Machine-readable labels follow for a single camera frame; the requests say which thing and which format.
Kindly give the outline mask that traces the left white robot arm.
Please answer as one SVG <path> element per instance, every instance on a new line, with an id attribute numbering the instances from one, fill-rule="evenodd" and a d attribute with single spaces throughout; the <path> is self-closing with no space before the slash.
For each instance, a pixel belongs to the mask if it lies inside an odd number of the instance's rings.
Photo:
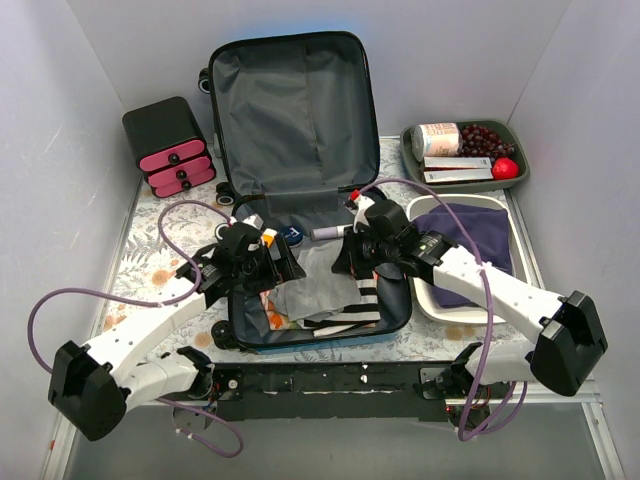
<path id="1" fill-rule="evenodd" d="M 167 285 L 167 300 L 82 345 L 69 341 L 61 346 L 48 400 L 88 440 L 97 441 L 128 411 L 149 401 L 174 393 L 206 398 L 214 385 L 207 355 L 193 347 L 155 361 L 146 355 L 234 291 L 255 295 L 304 276 L 281 234 L 236 223 L 220 242 L 201 248 L 179 268 Z"/>

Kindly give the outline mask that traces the grey garment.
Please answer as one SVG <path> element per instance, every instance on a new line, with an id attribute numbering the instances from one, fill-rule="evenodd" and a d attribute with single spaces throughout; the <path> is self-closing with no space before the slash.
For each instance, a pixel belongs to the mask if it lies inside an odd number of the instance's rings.
<path id="1" fill-rule="evenodd" d="M 333 273 L 342 243 L 331 241 L 302 251 L 297 259 L 305 277 L 278 285 L 268 294 L 275 311 L 289 321 L 321 320 L 358 304 L 361 293 L 350 274 Z"/>

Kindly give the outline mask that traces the blue fish-print kids suitcase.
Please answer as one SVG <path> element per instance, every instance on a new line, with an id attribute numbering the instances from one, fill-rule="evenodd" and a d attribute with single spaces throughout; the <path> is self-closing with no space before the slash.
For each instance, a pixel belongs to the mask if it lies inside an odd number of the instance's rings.
<path id="1" fill-rule="evenodd" d="M 375 200 L 380 146 L 359 38 L 315 32 L 239 40 L 209 60 L 214 127 L 234 214 L 304 233 L 349 224 L 349 194 Z"/>

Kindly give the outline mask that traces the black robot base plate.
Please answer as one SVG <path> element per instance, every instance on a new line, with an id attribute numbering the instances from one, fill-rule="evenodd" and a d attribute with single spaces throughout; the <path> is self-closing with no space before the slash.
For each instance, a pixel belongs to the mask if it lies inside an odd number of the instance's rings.
<path id="1" fill-rule="evenodd" d="M 203 401 L 227 421 L 274 419 L 457 419 L 472 385 L 462 363 L 222 363 L 194 392 L 171 400 Z"/>

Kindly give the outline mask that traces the black white striped garment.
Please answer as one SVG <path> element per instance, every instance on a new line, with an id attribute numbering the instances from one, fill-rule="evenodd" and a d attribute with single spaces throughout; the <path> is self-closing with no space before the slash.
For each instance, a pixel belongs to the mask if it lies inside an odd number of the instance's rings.
<path id="1" fill-rule="evenodd" d="M 358 302 L 336 312 L 314 314 L 310 318 L 297 320 L 296 323 L 304 330 L 310 330 L 314 338 L 329 337 L 360 327 L 373 328 L 381 320 L 377 283 L 376 273 L 369 278 L 357 280 L 360 292 Z"/>

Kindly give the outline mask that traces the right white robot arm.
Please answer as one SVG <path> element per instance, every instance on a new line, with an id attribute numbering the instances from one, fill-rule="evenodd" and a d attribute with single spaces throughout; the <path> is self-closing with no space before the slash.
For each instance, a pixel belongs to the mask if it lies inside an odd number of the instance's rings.
<path id="1" fill-rule="evenodd" d="M 573 396 L 608 348 L 594 301 L 529 285 L 477 263 L 447 236 L 422 233 L 391 200 L 375 202 L 359 193 L 346 203 L 354 213 L 332 266 L 356 278 L 381 265 L 400 276 L 455 292 L 519 330 L 524 341 L 470 346 L 433 380 L 440 390 L 475 397 L 495 383 L 537 381 L 552 392 Z"/>

